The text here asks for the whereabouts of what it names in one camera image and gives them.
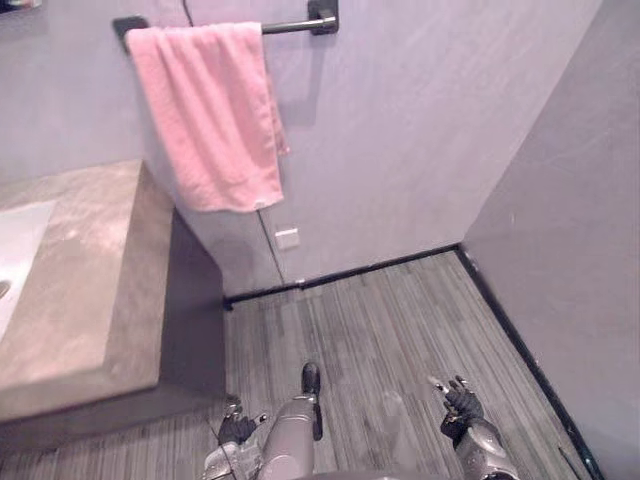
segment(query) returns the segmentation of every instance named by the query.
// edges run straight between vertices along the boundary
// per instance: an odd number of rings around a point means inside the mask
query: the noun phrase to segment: wall
[[[74,2],[0,18],[3,181],[143,157],[171,171],[109,22],[184,24],[178,0]],[[305,2],[191,0],[198,24],[296,20]],[[286,282],[463,238],[556,84],[599,0],[342,2],[337,36],[267,37],[293,153],[270,235]],[[228,294],[280,283],[256,215],[187,215]]]
[[[640,478],[638,25],[604,2],[464,242],[610,480]]]

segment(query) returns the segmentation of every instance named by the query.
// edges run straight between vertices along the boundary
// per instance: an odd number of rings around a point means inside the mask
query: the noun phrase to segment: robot
[[[448,386],[435,378],[434,388],[444,396],[447,413],[440,431],[451,439],[465,480],[519,480],[504,449],[498,429],[484,418],[480,400],[460,376]],[[237,397],[227,401],[225,417],[217,434],[219,446],[205,460],[202,480],[418,480],[425,477],[406,472],[332,472],[313,474],[313,442],[322,439],[320,369],[307,363],[302,369],[302,392],[278,413],[264,449],[248,442],[253,432],[267,420],[241,417]]]

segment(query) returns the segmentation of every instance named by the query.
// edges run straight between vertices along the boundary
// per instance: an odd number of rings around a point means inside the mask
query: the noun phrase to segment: striped floor
[[[461,479],[426,378],[461,374],[502,431],[523,479],[584,480],[560,421],[454,253],[235,305],[226,318],[228,390],[245,412],[275,413],[302,364],[324,374],[318,471],[410,468]],[[2,460],[0,480],[198,478],[221,407],[55,452]],[[267,427],[257,433],[264,439]]]

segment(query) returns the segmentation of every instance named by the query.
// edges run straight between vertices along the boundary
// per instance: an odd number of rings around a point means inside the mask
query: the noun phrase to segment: baseboard
[[[538,382],[538,385],[540,385],[540,388],[547,397],[547,400],[549,400],[551,407],[560,419],[560,422],[567,432],[567,435],[569,435],[573,446],[580,455],[580,460],[582,460],[582,463],[587,469],[587,472],[589,472],[589,475],[593,480],[604,480],[604,476],[600,471],[600,467],[598,466],[596,459],[591,453],[591,450],[589,450],[589,447],[587,447],[587,444],[585,443],[584,438],[578,430],[575,422],[571,418],[571,415],[569,415],[569,412],[560,401],[560,398],[551,386],[551,383],[547,379],[546,375],[538,366],[533,354],[524,343],[524,340],[507,316],[504,308],[502,308],[502,305],[491,291],[491,288],[489,288],[489,284],[480,273],[477,265],[473,263],[462,244],[456,245],[455,251],[458,255],[458,258],[460,259],[460,262],[462,263],[465,270],[473,280],[473,283],[476,285],[478,291],[482,295],[482,298],[485,302],[487,302],[487,305],[495,315],[498,323],[500,323],[500,326],[507,334],[507,337],[509,337],[509,340],[527,364],[529,371]]]
[[[336,280],[342,280],[344,278],[354,277],[356,275],[362,275],[363,273],[373,272],[401,263],[412,262],[420,258],[431,257],[440,253],[452,252],[458,248],[458,244],[446,245],[444,247],[435,248],[433,250],[425,250],[423,252],[414,253],[412,255],[406,255],[404,257],[398,257],[384,262],[374,263],[364,267],[353,268],[351,270],[344,270],[342,272],[332,273],[321,277],[316,277],[311,280],[299,283],[289,283],[280,285],[273,288],[267,288],[264,290],[256,290],[254,292],[242,293],[240,295],[233,295],[224,298],[224,305],[227,311],[233,310],[233,304],[238,302],[244,302],[246,300],[253,300],[254,298],[266,297],[267,295],[273,295],[275,293],[282,293],[289,290],[306,290],[308,288],[318,287],[327,283],[335,282]]]

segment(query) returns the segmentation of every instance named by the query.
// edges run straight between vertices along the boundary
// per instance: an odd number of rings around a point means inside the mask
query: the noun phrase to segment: vanity
[[[0,185],[0,453],[210,406],[222,302],[141,161]]]

